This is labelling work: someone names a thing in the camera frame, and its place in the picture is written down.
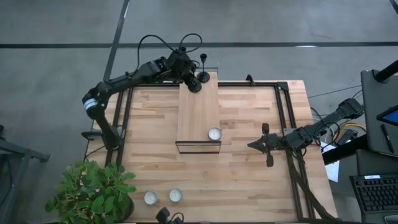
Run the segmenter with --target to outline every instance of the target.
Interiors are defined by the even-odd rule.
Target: wooden plank
[[[288,83],[297,126],[312,124],[303,81]],[[165,96],[151,99],[150,96],[155,95]],[[163,206],[171,213],[184,213],[186,222],[296,221],[285,152],[273,152],[274,166],[266,167],[266,156],[246,145],[261,136],[261,123],[269,123],[272,133],[281,134],[274,89],[220,87],[218,96],[223,132],[220,153],[179,154],[174,143],[178,88],[134,90],[122,161],[126,170],[137,175],[129,182],[137,188],[131,195],[136,209],[129,222],[156,222],[155,216]],[[258,108],[257,100],[263,101]],[[138,116],[153,114],[160,116]],[[99,146],[100,141],[91,142],[88,152]],[[98,151],[89,159],[103,164],[105,157],[104,151]],[[305,161],[312,192],[326,210],[336,216],[319,148],[308,147]],[[184,196],[181,202],[172,203],[168,195],[176,187]],[[158,194],[160,200],[156,206],[144,203],[148,190]]]
[[[220,128],[218,112],[217,73],[210,72],[210,80],[202,83],[198,93],[191,93],[180,85],[178,102],[178,141],[208,141],[208,131]]]

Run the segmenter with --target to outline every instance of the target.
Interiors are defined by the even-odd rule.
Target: keyboard
[[[362,213],[398,212],[398,174],[349,178]]]

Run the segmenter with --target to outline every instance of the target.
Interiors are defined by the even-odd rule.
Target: potted plant
[[[47,212],[58,210],[60,223],[118,223],[134,210],[127,195],[136,188],[124,182],[135,178],[123,166],[100,168],[95,161],[78,162],[63,173],[56,196],[45,205]]]

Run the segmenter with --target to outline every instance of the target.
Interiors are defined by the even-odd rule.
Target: butcher block tabletop
[[[289,85],[297,127],[312,124],[304,82],[282,82]],[[185,222],[296,221],[285,152],[273,151],[274,166],[267,167],[266,155],[247,147],[247,143],[261,137],[262,123],[269,123],[270,133],[282,135],[274,88],[218,87],[219,114],[215,115],[218,115],[222,132],[219,154],[179,153],[175,145],[178,138],[179,89],[169,86],[134,88],[122,165],[127,171],[135,173],[136,178],[128,184],[135,185],[137,192],[130,195],[135,210],[127,222],[157,222],[155,216],[162,207],[167,207],[171,214],[182,212]],[[280,93],[286,123],[290,124],[284,93]],[[106,109],[108,121],[113,120],[116,100],[117,94],[109,100]],[[122,103],[121,120],[125,102],[126,97]],[[86,153],[102,145],[100,139],[90,141]],[[105,158],[106,149],[88,157],[101,166]],[[312,192],[336,217],[319,147],[308,147],[304,159]],[[183,199],[173,203],[169,192],[176,188],[182,191]],[[144,202],[144,194],[149,190],[159,197],[155,205]],[[302,192],[300,197],[304,216],[307,217]]]

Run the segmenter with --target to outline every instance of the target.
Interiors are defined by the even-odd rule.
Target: computer monitor
[[[379,114],[377,119],[379,121],[398,126],[398,105]]]

